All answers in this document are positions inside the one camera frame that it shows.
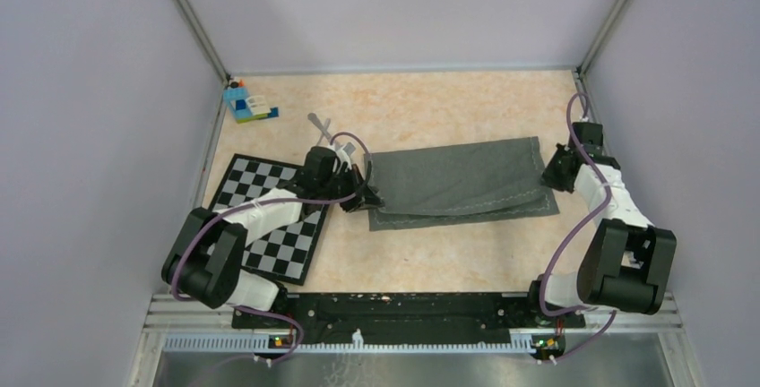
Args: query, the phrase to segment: cloth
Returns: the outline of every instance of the cloth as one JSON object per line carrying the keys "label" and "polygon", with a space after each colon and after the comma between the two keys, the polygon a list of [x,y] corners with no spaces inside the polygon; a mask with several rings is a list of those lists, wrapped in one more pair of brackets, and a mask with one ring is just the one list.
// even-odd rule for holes
{"label": "cloth", "polygon": [[425,228],[559,213],[538,137],[372,155],[370,185],[384,207],[369,229]]}

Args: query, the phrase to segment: beige table surface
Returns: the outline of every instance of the beige table surface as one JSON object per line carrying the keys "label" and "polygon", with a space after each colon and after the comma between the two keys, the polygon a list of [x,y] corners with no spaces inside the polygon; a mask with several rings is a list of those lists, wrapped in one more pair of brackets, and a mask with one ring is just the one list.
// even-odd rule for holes
{"label": "beige table surface", "polygon": [[[280,117],[221,128],[204,205],[233,154],[301,164],[319,132],[309,112],[331,118],[372,151],[393,151],[538,135],[548,163],[566,143],[569,71],[371,73],[244,78]],[[578,195],[557,193],[560,214],[479,224],[369,232],[367,213],[330,209],[301,291],[520,291],[588,211]],[[557,271],[577,270],[593,236],[586,227]]]}

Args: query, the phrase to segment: robotic arm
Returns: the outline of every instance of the robotic arm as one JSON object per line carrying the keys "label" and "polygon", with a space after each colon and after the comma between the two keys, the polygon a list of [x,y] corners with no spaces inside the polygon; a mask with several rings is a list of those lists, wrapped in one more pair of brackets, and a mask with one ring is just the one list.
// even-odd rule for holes
{"label": "robotic arm", "polygon": [[[602,126],[579,122],[573,123],[573,129],[607,183],[603,184],[592,168],[584,164],[571,138],[566,146],[557,145],[557,152],[541,177],[543,184],[558,191],[577,191],[589,210],[604,200],[605,186],[609,186],[612,200],[593,220],[597,231],[577,274],[542,279],[549,281],[547,300],[562,306],[580,300],[589,305],[654,314],[660,309],[668,284],[676,237],[670,230],[656,228],[638,210],[623,183],[618,162],[602,154]],[[632,266],[622,265],[626,253],[633,259]],[[574,280],[574,284],[564,287],[557,284],[562,280]]]}
{"label": "robotic arm", "polygon": [[[346,212],[382,205],[343,149],[313,147],[307,154],[304,167],[292,180],[243,203],[249,209],[192,210],[164,262],[161,277],[171,284],[182,255],[201,228],[214,217],[236,209],[214,224],[190,253],[181,267],[179,289],[212,309],[229,304],[261,311],[274,308],[276,311],[278,301],[284,301],[287,290],[278,283],[240,269],[245,247],[277,228],[302,220],[321,206],[312,202],[340,198],[346,199],[341,203]],[[288,202],[266,204],[274,199],[287,199]]]}

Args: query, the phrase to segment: checkerboard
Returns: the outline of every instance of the checkerboard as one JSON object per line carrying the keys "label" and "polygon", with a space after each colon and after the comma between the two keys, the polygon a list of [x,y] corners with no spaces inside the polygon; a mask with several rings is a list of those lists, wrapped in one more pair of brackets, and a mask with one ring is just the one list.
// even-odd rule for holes
{"label": "checkerboard", "polygon": [[[212,211],[250,201],[266,194],[300,168],[276,160],[235,154],[211,202]],[[265,278],[303,285],[328,206],[303,221],[273,230],[246,248],[243,268]]]}

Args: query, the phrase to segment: gray wall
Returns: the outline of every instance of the gray wall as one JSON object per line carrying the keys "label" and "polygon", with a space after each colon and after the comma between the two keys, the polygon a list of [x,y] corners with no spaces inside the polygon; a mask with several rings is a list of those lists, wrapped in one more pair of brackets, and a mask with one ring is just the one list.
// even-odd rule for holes
{"label": "gray wall", "polygon": [[760,0],[634,0],[590,86],[636,201],[678,236],[670,285],[708,382],[757,385]]}
{"label": "gray wall", "polygon": [[220,84],[170,0],[0,22],[0,384],[123,385]]}
{"label": "gray wall", "polygon": [[235,73],[578,65],[614,0],[190,0]]}

